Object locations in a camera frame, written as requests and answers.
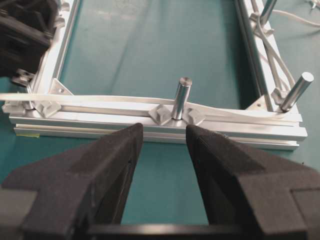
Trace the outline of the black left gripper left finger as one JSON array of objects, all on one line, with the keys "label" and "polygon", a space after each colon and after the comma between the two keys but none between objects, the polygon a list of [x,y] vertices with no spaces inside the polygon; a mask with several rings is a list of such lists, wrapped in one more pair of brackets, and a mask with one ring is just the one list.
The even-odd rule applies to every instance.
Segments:
[{"label": "black left gripper left finger", "polygon": [[3,240],[82,240],[120,224],[143,145],[136,123],[12,170],[1,183]]}]

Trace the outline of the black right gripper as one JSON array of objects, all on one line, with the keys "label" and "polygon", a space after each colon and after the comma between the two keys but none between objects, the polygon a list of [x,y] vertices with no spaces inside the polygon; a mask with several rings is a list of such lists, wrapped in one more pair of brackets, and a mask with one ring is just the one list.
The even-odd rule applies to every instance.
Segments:
[{"label": "black right gripper", "polygon": [[0,2],[0,75],[25,87],[39,70],[51,47],[58,0],[2,0]]}]

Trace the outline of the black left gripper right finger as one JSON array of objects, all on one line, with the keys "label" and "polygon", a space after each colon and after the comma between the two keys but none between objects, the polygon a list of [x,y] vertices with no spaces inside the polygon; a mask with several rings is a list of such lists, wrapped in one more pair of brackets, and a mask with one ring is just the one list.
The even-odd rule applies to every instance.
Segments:
[{"label": "black left gripper right finger", "polygon": [[315,169],[196,125],[186,143],[210,224],[240,225],[247,240],[317,240]]}]

